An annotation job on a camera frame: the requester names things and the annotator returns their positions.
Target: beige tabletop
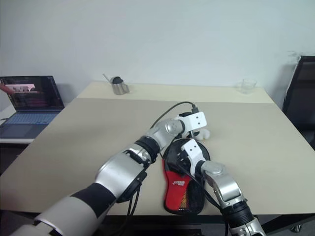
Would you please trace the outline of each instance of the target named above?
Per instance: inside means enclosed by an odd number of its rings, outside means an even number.
[[[111,155],[175,103],[94,96],[100,97],[74,99],[2,174],[1,209],[41,212],[90,185]],[[250,98],[255,93],[242,103],[196,102],[211,131],[203,145],[234,176],[253,214],[314,213],[305,196],[315,195],[315,152],[274,103]],[[180,106],[166,117],[189,109]],[[162,206],[166,184],[159,158],[147,173],[135,214],[169,215]],[[124,215],[126,209],[126,203],[116,204],[110,214]],[[219,212],[206,203],[201,214]]]

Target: laptop screen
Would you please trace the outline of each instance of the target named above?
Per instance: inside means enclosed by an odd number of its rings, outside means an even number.
[[[283,112],[299,130],[315,130],[315,57],[301,57],[287,90]]]
[[[63,101],[52,76],[12,76],[0,80],[14,94],[8,95],[16,111],[60,111]]]

